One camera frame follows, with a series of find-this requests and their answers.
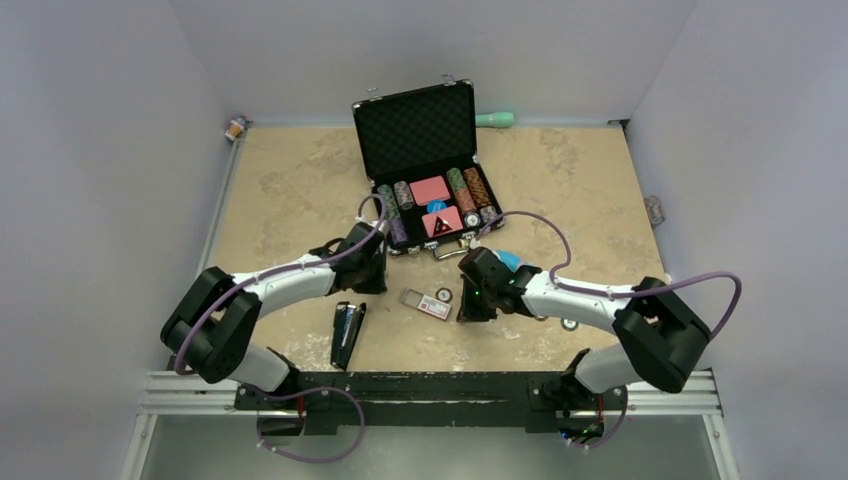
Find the black stapler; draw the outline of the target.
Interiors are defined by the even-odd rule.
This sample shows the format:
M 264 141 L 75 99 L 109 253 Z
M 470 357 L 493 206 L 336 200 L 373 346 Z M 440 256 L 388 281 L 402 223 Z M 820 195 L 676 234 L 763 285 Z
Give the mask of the black stapler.
M 367 312 L 365 302 L 339 302 L 334 310 L 330 364 L 341 371 L 348 369 L 359 331 Z

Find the red staple box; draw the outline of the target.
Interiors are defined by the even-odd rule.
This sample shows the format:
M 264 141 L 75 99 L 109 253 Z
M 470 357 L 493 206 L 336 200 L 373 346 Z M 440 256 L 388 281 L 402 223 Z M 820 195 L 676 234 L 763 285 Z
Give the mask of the red staple box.
M 399 302 L 441 321 L 447 321 L 451 313 L 449 303 L 414 289 L 405 289 L 400 295 Z

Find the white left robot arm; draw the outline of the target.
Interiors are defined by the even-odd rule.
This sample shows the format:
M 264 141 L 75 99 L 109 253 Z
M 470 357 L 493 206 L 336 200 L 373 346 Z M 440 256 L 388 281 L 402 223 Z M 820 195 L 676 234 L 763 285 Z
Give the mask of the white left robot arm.
M 176 356 L 174 367 L 209 384 L 230 379 L 251 385 L 272 408 L 289 407 L 297 399 L 299 371 L 283 354 L 253 343 L 256 324 L 304 300 L 346 290 L 384 293 L 386 232 L 375 222 L 358 222 L 346 237 L 287 264 L 240 274 L 203 270 L 160 332 Z

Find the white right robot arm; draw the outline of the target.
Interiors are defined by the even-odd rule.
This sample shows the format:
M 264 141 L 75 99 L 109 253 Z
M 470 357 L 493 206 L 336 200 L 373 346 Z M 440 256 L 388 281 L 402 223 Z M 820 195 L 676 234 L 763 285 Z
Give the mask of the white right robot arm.
M 464 282 L 461 321 L 486 322 L 500 313 L 551 317 L 616 337 L 616 344 L 581 354 L 567 368 L 561 392 L 576 407 L 640 381 L 680 392 L 713 338 L 698 315 L 653 277 L 595 295 L 594 284 L 552 278 L 531 265 L 511 269 L 485 247 L 470 250 L 458 267 Z

